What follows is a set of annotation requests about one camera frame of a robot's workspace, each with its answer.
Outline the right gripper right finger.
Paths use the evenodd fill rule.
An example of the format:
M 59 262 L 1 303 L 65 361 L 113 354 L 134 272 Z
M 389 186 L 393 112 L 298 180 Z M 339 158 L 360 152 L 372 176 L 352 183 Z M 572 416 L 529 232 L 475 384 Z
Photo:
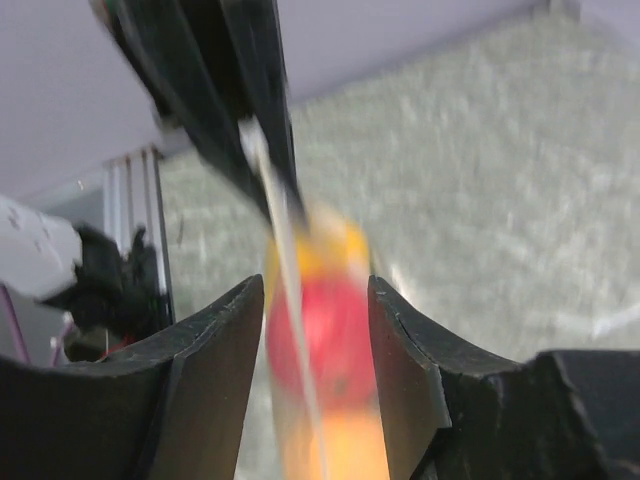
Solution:
M 394 479 L 635 479 L 639 355 L 547 350 L 518 363 L 368 286 L 370 337 Z

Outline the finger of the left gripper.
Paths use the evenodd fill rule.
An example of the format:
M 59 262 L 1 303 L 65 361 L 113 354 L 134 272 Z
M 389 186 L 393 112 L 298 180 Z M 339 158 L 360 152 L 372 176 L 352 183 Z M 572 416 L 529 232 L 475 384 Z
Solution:
M 296 176 L 277 4 L 239 0 L 223 1 L 221 6 L 251 112 L 266 137 L 271 162 L 284 184 L 294 218 L 304 220 L 306 211 Z
M 158 122 L 183 128 L 203 161 L 264 219 L 264 188 L 241 146 L 251 112 L 237 58 L 215 1 L 93 1 L 95 17 L 142 82 Z

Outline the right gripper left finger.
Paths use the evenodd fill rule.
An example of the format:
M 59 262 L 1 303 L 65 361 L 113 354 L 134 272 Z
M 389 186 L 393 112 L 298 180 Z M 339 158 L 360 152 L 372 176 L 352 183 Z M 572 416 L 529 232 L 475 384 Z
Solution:
M 254 275 L 106 359 L 1 361 L 5 479 L 230 479 L 262 328 Z

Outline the polka dot zip bag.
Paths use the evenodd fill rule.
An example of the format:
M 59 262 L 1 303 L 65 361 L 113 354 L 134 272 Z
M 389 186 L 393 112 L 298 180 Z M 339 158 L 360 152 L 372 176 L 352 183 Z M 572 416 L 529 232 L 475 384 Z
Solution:
M 387 479 L 367 283 L 375 261 L 360 227 L 292 198 L 259 122 L 239 125 L 265 184 L 265 348 L 286 479 Z

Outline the red fake apple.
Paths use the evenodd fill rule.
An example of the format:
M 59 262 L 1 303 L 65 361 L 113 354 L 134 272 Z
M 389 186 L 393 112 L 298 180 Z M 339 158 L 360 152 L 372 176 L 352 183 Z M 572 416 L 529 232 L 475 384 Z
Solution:
M 346 408 L 369 401 L 376 379 L 366 292 L 346 277 L 303 281 L 302 320 L 320 405 Z M 271 302 L 266 341 L 276 382 L 301 399 L 300 366 L 283 290 L 278 290 Z

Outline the yellow fake lemon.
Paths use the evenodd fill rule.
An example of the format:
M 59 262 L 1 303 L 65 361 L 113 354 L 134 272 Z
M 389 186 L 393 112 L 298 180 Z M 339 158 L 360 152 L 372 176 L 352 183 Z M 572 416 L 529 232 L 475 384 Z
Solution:
M 311 234 L 295 232 L 300 278 L 346 277 L 365 291 L 372 274 L 372 255 L 362 228 L 339 212 L 316 205 L 310 215 Z

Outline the orange fake peach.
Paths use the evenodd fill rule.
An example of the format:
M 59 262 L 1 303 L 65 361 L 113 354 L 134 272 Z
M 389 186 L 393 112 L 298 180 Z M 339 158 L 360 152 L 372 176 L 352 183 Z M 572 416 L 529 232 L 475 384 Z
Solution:
M 331 479 L 388 480 L 386 448 L 379 412 L 369 408 L 336 410 L 323 417 Z M 320 479 L 318 435 L 301 420 L 282 443 L 286 479 Z

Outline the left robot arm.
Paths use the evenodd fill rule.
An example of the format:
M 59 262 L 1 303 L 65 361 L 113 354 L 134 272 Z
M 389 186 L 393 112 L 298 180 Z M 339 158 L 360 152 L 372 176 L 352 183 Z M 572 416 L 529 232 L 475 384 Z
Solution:
M 286 70 L 273 1 L 95 1 L 91 5 L 154 101 L 201 158 L 269 215 L 265 183 L 244 131 L 256 122 L 269 161 L 298 213 Z M 71 313 L 82 330 L 140 340 L 157 331 L 161 297 L 149 284 L 150 250 L 129 258 L 85 225 L 1 201 L 1 281 Z

